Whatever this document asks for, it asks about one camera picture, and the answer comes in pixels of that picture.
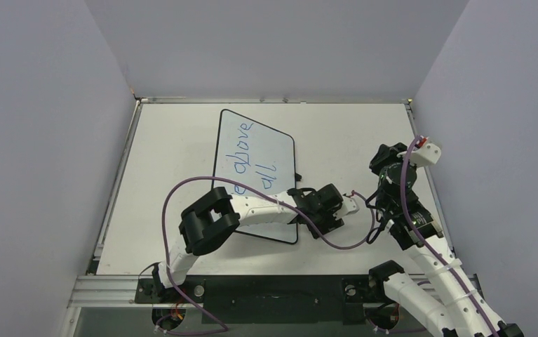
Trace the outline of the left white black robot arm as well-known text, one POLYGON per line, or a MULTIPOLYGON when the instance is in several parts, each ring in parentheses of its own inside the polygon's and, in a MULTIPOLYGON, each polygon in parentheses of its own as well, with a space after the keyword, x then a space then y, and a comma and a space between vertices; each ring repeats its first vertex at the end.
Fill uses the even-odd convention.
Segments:
POLYGON ((290 188, 268 197, 215 187, 181 213, 180 237, 167 248, 165 261, 155 265, 152 290, 164 302, 175 300, 198 258, 218 250, 240 227, 301 223, 318 239, 343 226, 343 218, 357 210, 357 203, 332 184, 319 190, 290 188))

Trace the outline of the black framed whiteboard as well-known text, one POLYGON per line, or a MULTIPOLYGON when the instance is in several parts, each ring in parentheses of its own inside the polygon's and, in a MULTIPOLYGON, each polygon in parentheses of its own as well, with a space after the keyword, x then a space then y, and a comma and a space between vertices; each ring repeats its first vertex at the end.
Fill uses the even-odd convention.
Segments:
POLYGON ((271 126, 223 109, 213 175, 267 195, 296 187, 295 141, 271 126))

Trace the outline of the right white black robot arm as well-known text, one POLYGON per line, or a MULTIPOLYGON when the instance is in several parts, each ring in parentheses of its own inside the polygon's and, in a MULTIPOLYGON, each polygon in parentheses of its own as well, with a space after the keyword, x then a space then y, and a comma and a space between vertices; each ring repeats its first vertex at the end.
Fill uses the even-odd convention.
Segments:
POLYGON ((388 232, 433 287, 431 295, 389 260, 369 271, 368 293, 405 308, 432 336, 523 336, 487 303, 452 252, 442 226, 413 191, 417 169, 434 165, 441 149, 428 138, 379 146, 369 168, 377 175, 378 233, 388 232))

